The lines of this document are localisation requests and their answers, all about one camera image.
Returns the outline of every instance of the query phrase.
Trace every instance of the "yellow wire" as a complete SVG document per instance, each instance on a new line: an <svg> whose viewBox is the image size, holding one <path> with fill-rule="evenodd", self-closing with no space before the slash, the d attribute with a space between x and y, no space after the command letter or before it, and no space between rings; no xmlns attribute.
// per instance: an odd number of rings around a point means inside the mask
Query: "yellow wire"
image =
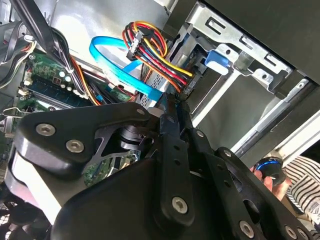
<svg viewBox="0 0 320 240"><path fill-rule="evenodd" d="M176 89L176 91L178 93L181 92L179 86L177 84L175 84L170 78L168 78L166 75L164 75L162 72L160 72L158 69L152 67L148 62L146 62L145 60L143 60L141 57L139 56L135 56L137 59L139 59L141 62L143 62L145 65L147 65L149 68L151 68L153 71L155 71L156 73L158 73L159 75L161 75L164 79L166 79L169 83L171 83L174 88Z"/></svg>
<svg viewBox="0 0 320 240"><path fill-rule="evenodd" d="M146 23L143 22L143 21L135 21L135 22L133 23L133 27L134 27L134 30L135 30L135 31L138 31L137 24L139 24L139 23L140 23L140 24L145 24L145 25L148 24L149 27L152 26L150 23L147 23L147 24L146 24ZM145 41L145 43L147 44L147 46L151 49L151 51L152 51L162 62L164 62L166 65L168 65L169 67L171 67L171 68L173 68L173 69L175 69L175 70L177 70L177 71L179 71L179 72L181 72L181 73L184 73L184 74L186 74L186 75L188 75L188 76L190 76L190 77L193 76L191 72L188 72L188 71L186 71L186 70L184 70L184 69L182 69L182 68L180 68L180 67L177 67L177 66L175 66L175 65L172 65L170 62L168 62L168 61L165 60L162 56L160 56L159 53L158 53L158 52L154 49L154 47L151 45L151 43L149 42L148 39L143 38L143 40Z"/></svg>
<svg viewBox="0 0 320 240"><path fill-rule="evenodd" d="M146 22L146 21L135 21L135 22L133 23L133 27L134 27L134 30L135 30L136 32L138 32L137 24L147 25L148 27L154 29L157 33L159 33L159 35L161 36L161 38L162 38L162 40L163 40L163 42L164 42L164 54L163 54L163 55L166 56L167 53L168 53L167 43L166 43L164 37L162 36L161 32L158 30L158 28L157 28L156 26L152 25L151 23Z"/></svg>
<svg viewBox="0 0 320 240"><path fill-rule="evenodd" d="M91 99L91 101L94 102L95 105L97 105L97 106L100 105L100 103L98 101L96 101L96 99L92 96L91 91L88 88L88 85L87 85L87 83L85 81L84 75L83 75L79 65L77 64L77 62L75 61L75 59L73 57L71 57L71 60L73 62L73 65L78 69L78 73L79 73L80 78L81 78L81 80L83 82L83 85L84 85L86 93L88 94L88 97Z"/></svg>

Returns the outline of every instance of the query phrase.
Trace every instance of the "black mount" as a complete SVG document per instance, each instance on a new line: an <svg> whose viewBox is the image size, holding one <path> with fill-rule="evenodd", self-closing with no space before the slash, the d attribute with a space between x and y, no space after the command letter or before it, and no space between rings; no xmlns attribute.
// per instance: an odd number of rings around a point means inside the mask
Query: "black mount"
<svg viewBox="0 0 320 240"><path fill-rule="evenodd" d="M59 179L79 178L109 154L141 151L141 160L72 197L52 240L304 239L307 229L227 148L213 151L193 128L189 108L164 94L160 117L133 102L34 113L14 140L25 160ZM37 133L39 124L55 133ZM67 150L69 140L84 150Z"/></svg>

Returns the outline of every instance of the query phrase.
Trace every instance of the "screw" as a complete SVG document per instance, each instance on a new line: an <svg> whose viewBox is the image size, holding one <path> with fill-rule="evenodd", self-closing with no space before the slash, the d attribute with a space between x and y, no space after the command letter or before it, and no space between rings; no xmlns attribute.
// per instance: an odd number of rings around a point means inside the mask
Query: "screw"
<svg viewBox="0 0 320 240"><path fill-rule="evenodd" d="M307 234L302 229L298 228L298 232L305 240L309 240Z"/></svg>
<svg viewBox="0 0 320 240"><path fill-rule="evenodd" d="M175 120L172 116L167 116L167 119L172 122L173 124L175 123Z"/></svg>
<svg viewBox="0 0 320 240"><path fill-rule="evenodd" d="M66 142L66 149L68 149L71 153L79 154L85 150L84 144L76 139L72 139Z"/></svg>
<svg viewBox="0 0 320 240"><path fill-rule="evenodd" d="M139 108L138 108L136 111L137 111L138 113L142 114L142 115L145 115L145 111L143 111L142 109L139 109Z"/></svg>
<svg viewBox="0 0 320 240"><path fill-rule="evenodd" d="M56 109L55 109L53 106L50 106L50 107L48 107L48 110L49 110L50 112L54 112Z"/></svg>
<svg viewBox="0 0 320 240"><path fill-rule="evenodd" d="M302 89L305 86L305 84L303 82L299 83L298 88Z"/></svg>
<svg viewBox="0 0 320 240"><path fill-rule="evenodd" d="M205 135L202 131L196 131L196 134L198 134L199 137L203 138Z"/></svg>
<svg viewBox="0 0 320 240"><path fill-rule="evenodd" d="M186 201L179 196L172 198L172 207L180 214L186 214L188 211L188 205Z"/></svg>
<svg viewBox="0 0 320 240"><path fill-rule="evenodd" d="M230 153L228 150L224 150L224 154L225 154L227 157L231 157L231 153Z"/></svg>
<svg viewBox="0 0 320 240"><path fill-rule="evenodd" d="M53 134L55 134L56 132L56 129L54 126L50 125L50 124L46 124L46 123L41 123L41 124L38 124L36 127L35 127L35 131L42 135L42 136L52 136Z"/></svg>
<svg viewBox="0 0 320 240"><path fill-rule="evenodd" d="M252 227L246 221L240 221L239 226L241 231L250 239L253 239L255 236L255 232Z"/></svg>
<svg viewBox="0 0 320 240"><path fill-rule="evenodd" d="M284 228L285 228L286 233L287 233L291 238L297 239L297 235L296 235L296 233L292 230L291 227L285 226Z"/></svg>

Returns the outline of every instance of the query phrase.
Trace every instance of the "black plastic bracket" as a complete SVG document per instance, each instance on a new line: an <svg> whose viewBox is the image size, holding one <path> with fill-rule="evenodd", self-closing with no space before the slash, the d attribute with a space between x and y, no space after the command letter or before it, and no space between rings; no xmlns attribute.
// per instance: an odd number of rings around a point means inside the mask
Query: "black plastic bracket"
<svg viewBox="0 0 320 240"><path fill-rule="evenodd" d="M14 145L27 161L62 178L74 179L81 176L95 155L97 130L109 129L105 136L109 138L121 127L144 126L149 119L150 114L135 102L29 114L19 123ZM50 136L39 134L36 131L39 124L53 126L55 133ZM83 151L69 151L66 148L69 140L80 141Z"/></svg>
<svg viewBox="0 0 320 240"><path fill-rule="evenodd" d="M180 129L173 95L164 94L160 117L154 218L167 234L179 235L195 219L187 144Z"/></svg>

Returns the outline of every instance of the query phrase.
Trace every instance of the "black wire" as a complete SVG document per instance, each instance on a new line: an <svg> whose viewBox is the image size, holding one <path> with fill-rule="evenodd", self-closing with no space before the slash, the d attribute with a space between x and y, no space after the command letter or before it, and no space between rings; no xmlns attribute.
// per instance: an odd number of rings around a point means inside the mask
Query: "black wire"
<svg viewBox="0 0 320 240"><path fill-rule="evenodd" d="M98 84L96 87L100 90L100 93L103 97L105 97L106 100L108 100L112 104L120 103L121 101L114 97L110 92L108 92L105 89L102 89Z"/></svg>
<svg viewBox="0 0 320 240"><path fill-rule="evenodd" d="M133 22L132 22L132 23L129 23L127 26L125 26L125 33L126 33L125 35L126 35L126 37L128 38L128 40L129 40L128 42L130 42L130 43L131 43L131 41L130 41L130 38L129 38L128 30L134 35L134 31L132 30L132 27L130 27L132 24L133 24ZM158 38L158 36L157 36L156 34L153 34L152 38L159 40L159 38ZM174 74L178 75L178 76L181 77L181 78L185 78L185 79L188 79L188 78L189 78L189 76L186 75L185 73L183 73L183 72L178 72L178 71L176 71L173 67L171 67L171 66L169 66L169 65L166 65L166 64L163 64L162 61L161 61L161 59L160 59L157 55L154 54L154 52L148 47L148 45L147 45L145 42L142 42L142 43L141 43L141 47L143 47L146 52L148 52L148 53L149 53L153 58L155 58L161 65L163 65L165 68L167 68L167 69L169 69L170 71L172 71ZM141 53L141 54L143 55L143 58L146 59L149 64L151 64L153 67L159 69L155 64L153 64L153 63L148 59L147 56L145 56L143 53ZM165 74L167 77L169 77L170 79L173 78L172 76L168 75L168 74L165 73L164 71L161 70L161 72L164 73L164 74Z"/></svg>
<svg viewBox="0 0 320 240"><path fill-rule="evenodd" d="M8 81L10 81L10 79L13 77L13 74L15 73L15 68L18 64L18 62L24 57L26 56L26 52L23 53L19 53L17 54L11 63L10 69L8 71L8 73L5 75L5 77L3 79L0 80L0 86L6 84Z"/></svg>
<svg viewBox="0 0 320 240"><path fill-rule="evenodd" d="M143 54L143 52L140 51L139 49L137 50L137 55L138 55L139 57L141 57L141 58L144 58L145 60L148 59L148 58ZM150 64L152 65L153 68L157 69L157 70L160 71L162 74L164 74L167 78L169 78L170 80L172 80L173 82L175 82L180 88L183 88L183 84L182 84L179 80L173 78L172 76L170 76L168 73L164 72L161 68L159 68L157 65L153 64L152 62L151 62Z"/></svg>
<svg viewBox="0 0 320 240"><path fill-rule="evenodd" d="M130 30L130 32L133 34L133 35L135 35L135 32L133 31L133 22L130 22L129 24L128 24L128 29ZM145 28L145 27L142 27L142 26L137 26L138 27L138 29L146 29L146 30L150 30L150 29L148 29L148 28ZM158 37L158 35L156 35L155 34L155 32L153 32L153 34L152 34L152 36L149 36L148 37L149 39L154 39L155 41L156 41L156 43L159 45L159 46L161 46L161 50L162 50L162 52L164 53L165 52L165 47L162 45L162 43L161 43L161 40L160 40L160 38Z"/></svg>
<svg viewBox="0 0 320 240"><path fill-rule="evenodd" d="M71 70L74 69L73 63L71 61L71 56L69 52L69 45L66 40L66 38L63 36L63 34L58 31L55 28L52 28L52 32L54 33L56 39L58 40L59 45L59 51L60 51L60 57L63 59L63 62L65 63L65 66L67 69ZM74 83L75 89L82 95L85 94L85 87L81 81L80 76L78 75L77 71L74 70L70 73L70 76L72 78L72 81Z"/></svg>
<svg viewBox="0 0 320 240"><path fill-rule="evenodd" d="M155 53L148 47L148 45L144 42L141 43L141 46L146 49L149 53L149 55L151 55L153 58L155 58L161 65L163 65L165 68L169 69L170 71L172 71L174 74L178 75L179 77L181 78L185 78L185 79L189 79L189 76L186 75L185 73L183 72L179 72L179 71L176 71L173 67L169 66L169 65L166 65L164 63L162 63L161 59L155 55Z"/></svg>
<svg viewBox="0 0 320 240"><path fill-rule="evenodd" d="M3 63L7 63L8 61L10 61L12 59L12 57L14 56L15 53L15 48L18 42L18 38L19 38L19 31L22 27L23 23L22 21L18 21L18 23L14 26L9 42L8 42L8 47L6 49L6 54L5 57L3 59Z"/></svg>

